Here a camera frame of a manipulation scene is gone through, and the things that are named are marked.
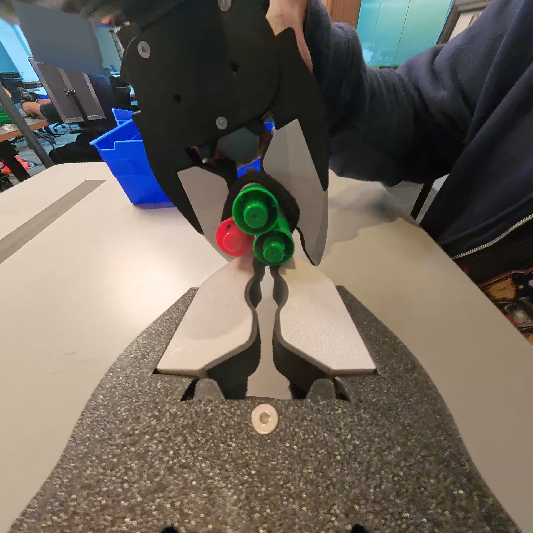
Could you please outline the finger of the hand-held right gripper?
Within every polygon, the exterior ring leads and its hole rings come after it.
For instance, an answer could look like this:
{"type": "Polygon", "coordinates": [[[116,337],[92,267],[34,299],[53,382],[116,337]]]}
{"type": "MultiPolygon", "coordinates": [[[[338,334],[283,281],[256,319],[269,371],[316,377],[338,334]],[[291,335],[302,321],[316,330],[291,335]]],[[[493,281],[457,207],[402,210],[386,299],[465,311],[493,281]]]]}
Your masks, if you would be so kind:
{"type": "Polygon", "coordinates": [[[274,130],[263,154],[263,170],[295,199],[303,251],[310,263],[320,265],[328,234],[328,191],[323,190],[297,119],[274,130]]]}
{"type": "Polygon", "coordinates": [[[217,228],[229,190],[237,180],[235,163],[202,163],[177,176],[208,242],[216,242],[217,228]]]}

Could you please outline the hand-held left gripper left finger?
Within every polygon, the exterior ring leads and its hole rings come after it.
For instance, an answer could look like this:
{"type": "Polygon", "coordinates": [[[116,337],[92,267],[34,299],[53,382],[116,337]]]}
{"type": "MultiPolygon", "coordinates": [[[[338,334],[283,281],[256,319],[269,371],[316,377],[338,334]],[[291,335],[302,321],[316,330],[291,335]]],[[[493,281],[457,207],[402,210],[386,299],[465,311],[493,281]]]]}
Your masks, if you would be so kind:
{"type": "Polygon", "coordinates": [[[261,279],[254,263],[227,263],[198,288],[157,372],[204,378],[250,350],[258,336],[261,279]]]}

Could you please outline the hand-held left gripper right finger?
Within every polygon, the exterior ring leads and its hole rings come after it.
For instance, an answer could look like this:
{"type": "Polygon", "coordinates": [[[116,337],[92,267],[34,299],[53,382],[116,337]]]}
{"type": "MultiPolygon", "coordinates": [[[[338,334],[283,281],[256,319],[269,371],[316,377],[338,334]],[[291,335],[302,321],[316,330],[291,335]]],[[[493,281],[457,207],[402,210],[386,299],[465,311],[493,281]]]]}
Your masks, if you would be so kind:
{"type": "Polygon", "coordinates": [[[376,372],[376,365],[336,286],[310,263],[273,271],[273,355],[288,379],[376,372]]]}

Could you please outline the red dry erase marker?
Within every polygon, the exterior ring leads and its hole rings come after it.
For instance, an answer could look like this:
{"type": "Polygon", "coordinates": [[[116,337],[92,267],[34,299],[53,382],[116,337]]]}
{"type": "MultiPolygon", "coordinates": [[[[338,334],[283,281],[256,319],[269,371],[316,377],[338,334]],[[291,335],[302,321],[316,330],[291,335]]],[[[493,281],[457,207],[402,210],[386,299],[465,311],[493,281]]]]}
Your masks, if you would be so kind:
{"type": "Polygon", "coordinates": [[[224,254],[230,257],[242,257],[253,250],[256,236],[241,230],[233,217],[230,217],[220,223],[215,238],[224,254]]]}

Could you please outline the green dry erase marker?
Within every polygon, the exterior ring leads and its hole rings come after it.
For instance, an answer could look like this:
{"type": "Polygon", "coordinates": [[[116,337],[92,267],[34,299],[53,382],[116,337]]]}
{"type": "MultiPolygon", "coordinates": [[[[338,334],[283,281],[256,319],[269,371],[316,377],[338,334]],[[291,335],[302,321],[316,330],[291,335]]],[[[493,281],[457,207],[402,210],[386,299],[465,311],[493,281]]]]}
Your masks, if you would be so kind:
{"type": "Polygon", "coordinates": [[[265,186],[250,183],[243,187],[232,204],[232,217],[247,235],[263,235],[273,229],[280,213],[278,200],[265,186]]]}
{"type": "Polygon", "coordinates": [[[268,266],[277,267],[288,262],[295,251],[290,226],[280,219],[270,231],[255,237],[253,251],[256,258],[268,266]]]}

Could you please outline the blue plastic bin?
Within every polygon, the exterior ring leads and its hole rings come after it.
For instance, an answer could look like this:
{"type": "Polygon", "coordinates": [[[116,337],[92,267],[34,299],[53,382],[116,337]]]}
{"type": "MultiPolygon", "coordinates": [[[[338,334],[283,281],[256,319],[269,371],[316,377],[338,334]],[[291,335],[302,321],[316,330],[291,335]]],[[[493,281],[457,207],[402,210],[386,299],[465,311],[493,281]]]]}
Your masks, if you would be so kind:
{"type": "MultiPolygon", "coordinates": [[[[141,132],[137,128],[141,117],[134,117],[131,111],[112,109],[117,127],[91,142],[116,177],[129,201],[134,205],[172,203],[157,181],[146,150],[141,132]]],[[[231,132],[224,116],[213,118],[211,123],[182,123],[176,128],[183,136],[186,146],[202,145],[214,141],[231,132]]]]}

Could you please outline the person's right forearm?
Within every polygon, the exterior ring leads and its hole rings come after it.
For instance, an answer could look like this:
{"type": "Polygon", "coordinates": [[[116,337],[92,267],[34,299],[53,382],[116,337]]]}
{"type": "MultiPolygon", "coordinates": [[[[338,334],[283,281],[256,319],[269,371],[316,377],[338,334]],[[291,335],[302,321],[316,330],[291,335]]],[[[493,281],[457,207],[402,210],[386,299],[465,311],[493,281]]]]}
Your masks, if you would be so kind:
{"type": "Polygon", "coordinates": [[[532,1],[492,1],[469,28],[397,69],[364,63],[356,30],[309,1],[303,23],[338,177],[423,183],[448,174],[478,134],[523,108],[532,1]]]}

